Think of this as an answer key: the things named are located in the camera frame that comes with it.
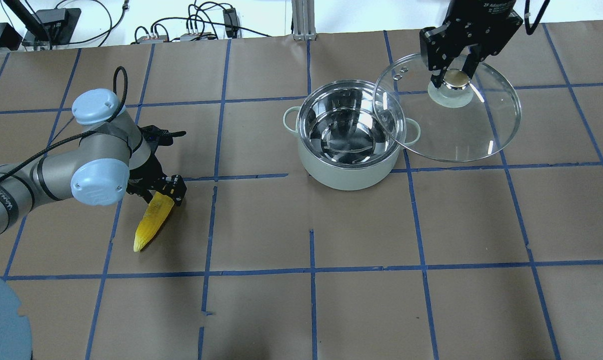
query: pot handle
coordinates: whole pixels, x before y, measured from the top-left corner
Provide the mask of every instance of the pot handle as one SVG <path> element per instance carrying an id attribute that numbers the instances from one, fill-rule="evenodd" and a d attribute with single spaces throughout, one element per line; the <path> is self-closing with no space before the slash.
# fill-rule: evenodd
<path id="1" fill-rule="evenodd" d="M 286 123 L 286 117 L 288 116 L 288 114 L 290 114 L 292 112 L 299 112 L 301 109 L 302 109 L 301 106 L 293 106 L 290 109 L 283 112 L 283 127 L 286 128 L 286 130 L 288 130 L 288 132 L 290 132 L 293 135 L 297 135 L 297 123 L 295 123 L 295 130 L 291 129 L 290 127 L 288 127 L 288 125 Z"/>
<path id="2" fill-rule="evenodd" d="M 411 123 L 412 126 L 415 127 L 415 129 L 417 129 L 417 135 L 415 136 L 415 139 L 413 141 L 409 141 L 409 142 L 404 142 L 405 146 L 411 146 L 414 145 L 416 142 L 420 141 L 420 137 L 421 137 L 421 126 L 418 124 L 417 121 L 407 117 L 404 118 L 404 120 L 406 121 L 406 123 Z"/>

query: cooking pot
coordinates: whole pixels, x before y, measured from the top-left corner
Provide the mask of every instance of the cooking pot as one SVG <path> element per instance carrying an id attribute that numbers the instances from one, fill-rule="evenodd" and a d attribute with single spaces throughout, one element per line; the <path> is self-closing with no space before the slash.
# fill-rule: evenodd
<path id="1" fill-rule="evenodd" d="M 403 142 L 413 134 L 405 146 L 420 139 L 420 125 L 404 117 L 397 99 L 376 98 L 374 90 L 372 82 L 337 80 L 284 112 L 283 125 L 297 137 L 301 163 L 318 182 L 341 191 L 371 187 L 393 170 L 404 149 L 396 139 Z M 375 102 L 386 109 L 381 118 Z M 292 112 L 297 112 L 294 129 L 286 123 Z"/>

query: transparent lid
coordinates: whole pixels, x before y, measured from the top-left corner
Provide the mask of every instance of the transparent lid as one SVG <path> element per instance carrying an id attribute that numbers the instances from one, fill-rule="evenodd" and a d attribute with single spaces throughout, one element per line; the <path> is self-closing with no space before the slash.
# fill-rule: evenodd
<path id="1" fill-rule="evenodd" d="M 400 104 L 409 135 L 393 137 L 397 143 L 433 160 L 471 162 L 500 152 L 512 141 L 522 118 L 515 89 L 484 63 L 469 80 L 459 70 L 465 61 L 460 55 L 452 62 L 439 89 L 420 54 L 402 57 L 381 73 L 374 111 L 383 119 L 389 116 L 388 104 Z"/>

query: black tube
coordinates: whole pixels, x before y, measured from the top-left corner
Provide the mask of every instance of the black tube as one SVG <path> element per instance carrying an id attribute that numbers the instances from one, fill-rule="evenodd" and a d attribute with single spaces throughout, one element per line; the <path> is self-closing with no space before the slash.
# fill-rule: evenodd
<path id="1" fill-rule="evenodd" d="M 25 28 L 31 32 L 34 37 L 39 41 L 48 41 L 48 35 L 44 27 L 32 16 L 30 12 L 24 7 L 20 0 L 3 0 L 13 13 L 21 20 Z"/>

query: metal post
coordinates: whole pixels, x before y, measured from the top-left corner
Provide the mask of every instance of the metal post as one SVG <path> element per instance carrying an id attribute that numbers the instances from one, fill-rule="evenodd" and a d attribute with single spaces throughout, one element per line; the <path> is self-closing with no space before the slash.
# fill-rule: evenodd
<path id="1" fill-rule="evenodd" d="M 292 37 L 315 40 L 315 0 L 292 0 Z"/>

